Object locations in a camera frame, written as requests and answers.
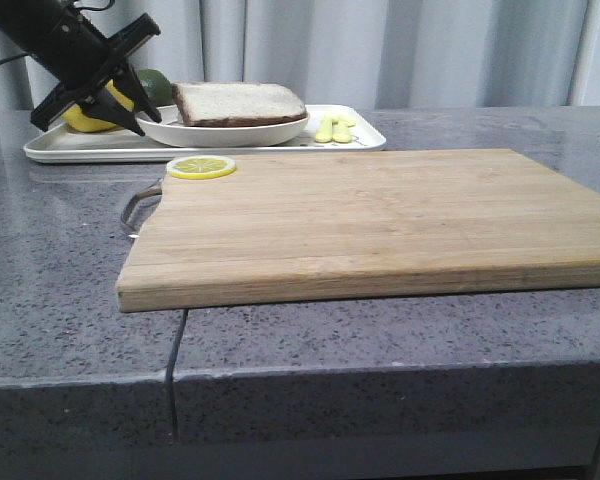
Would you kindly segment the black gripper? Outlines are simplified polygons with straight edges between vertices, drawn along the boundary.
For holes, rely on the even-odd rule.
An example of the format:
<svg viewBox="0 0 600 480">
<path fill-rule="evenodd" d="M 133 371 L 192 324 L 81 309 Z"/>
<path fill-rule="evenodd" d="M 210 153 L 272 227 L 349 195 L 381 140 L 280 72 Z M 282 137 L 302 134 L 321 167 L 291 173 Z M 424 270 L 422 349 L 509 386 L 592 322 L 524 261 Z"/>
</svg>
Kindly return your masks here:
<svg viewBox="0 0 600 480">
<path fill-rule="evenodd" d="M 135 115 L 105 85 L 112 80 L 137 110 L 160 123 L 161 114 L 129 61 L 132 53 L 159 33 L 154 20 L 143 14 L 106 37 L 77 7 L 63 4 L 59 20 L 31 52 L 32 58 L 58 79 L 56 87 L 31 113 L 32 123 L 47 130 L 62 113 L 77 104 L 95 124 L 92 131 L 120 127 L 144 136 Z"/>
</svg>

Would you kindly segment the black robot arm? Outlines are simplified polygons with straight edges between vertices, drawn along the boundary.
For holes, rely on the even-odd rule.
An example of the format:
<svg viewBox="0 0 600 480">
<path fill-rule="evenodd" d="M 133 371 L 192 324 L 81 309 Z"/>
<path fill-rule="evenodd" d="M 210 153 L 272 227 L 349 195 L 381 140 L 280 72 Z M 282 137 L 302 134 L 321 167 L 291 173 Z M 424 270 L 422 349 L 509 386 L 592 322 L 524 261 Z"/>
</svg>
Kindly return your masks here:
<svg viewBox="0 0 600 480">
<path fill-rule="evenodd" d="M 139 111 L 161 120 L 129 62 L 131 54 L 160 33 L 148 14 L 107 37 L 72 1 L 0 1 L 0 31 L 58 80 L 31 112 L 31 123 L 40 130 L 78 105 L 89 118 L 142 136 L 135 114 L 107 90 L 108 82 Z"/>
</svg>

